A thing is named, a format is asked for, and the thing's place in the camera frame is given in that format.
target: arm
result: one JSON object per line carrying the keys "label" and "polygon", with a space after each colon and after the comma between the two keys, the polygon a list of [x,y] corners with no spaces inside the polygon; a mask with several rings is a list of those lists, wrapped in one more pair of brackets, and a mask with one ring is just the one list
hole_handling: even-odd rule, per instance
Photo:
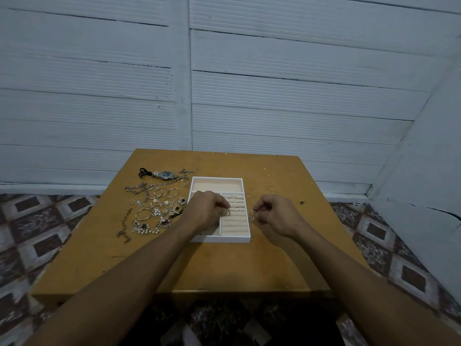
{"label": "arm", "polygon": [[118,344],[186,244],[228,207],[216,193],[196,192],[176,224],[75,294],[25,346]]}
{"label": "arm", "polygon": [[264,195],[256,218],[295,240],[310,256],[371,345],[461,345],[461,337],[429,310],[379,279],[308,225],[289,199]]}

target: black pants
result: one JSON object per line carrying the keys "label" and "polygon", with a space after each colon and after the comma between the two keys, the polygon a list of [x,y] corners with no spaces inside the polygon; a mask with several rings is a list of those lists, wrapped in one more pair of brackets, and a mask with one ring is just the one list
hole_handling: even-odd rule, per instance
{"label": "black pants", "polygon": [[280,331],[266,344],[278,345],[345,346],[333,315],[309,303],[294,309]]}

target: watch face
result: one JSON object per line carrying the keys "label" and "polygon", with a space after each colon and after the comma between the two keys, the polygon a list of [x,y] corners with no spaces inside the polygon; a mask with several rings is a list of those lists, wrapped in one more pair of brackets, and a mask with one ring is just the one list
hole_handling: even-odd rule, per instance
{"label": "watch face", "polygon": [[172,175],[173,175],[173,173],[171,171],[162,172],[162,178],[163,179],[169,179]]}

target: person's left hand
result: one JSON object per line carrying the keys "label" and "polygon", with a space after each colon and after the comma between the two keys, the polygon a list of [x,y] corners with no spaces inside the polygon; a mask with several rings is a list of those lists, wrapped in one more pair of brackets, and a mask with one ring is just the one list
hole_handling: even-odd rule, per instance
{"label": "person's left hand", "polygon": [[200,233],[218,223],[220,216],[226,216],[230,207],[219,194],[197,191],[184,209],[181,220],[190,223],[195,233]]}

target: person's left arm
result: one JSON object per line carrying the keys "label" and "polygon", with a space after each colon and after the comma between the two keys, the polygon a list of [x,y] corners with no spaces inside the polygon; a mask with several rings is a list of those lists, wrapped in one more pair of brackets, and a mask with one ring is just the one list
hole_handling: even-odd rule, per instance
{"label": "person's left arm", "polygon": [[216,193],[196,192],[175,224],[75,294],[24,345],[118,344],[186,244],[228,207]]}

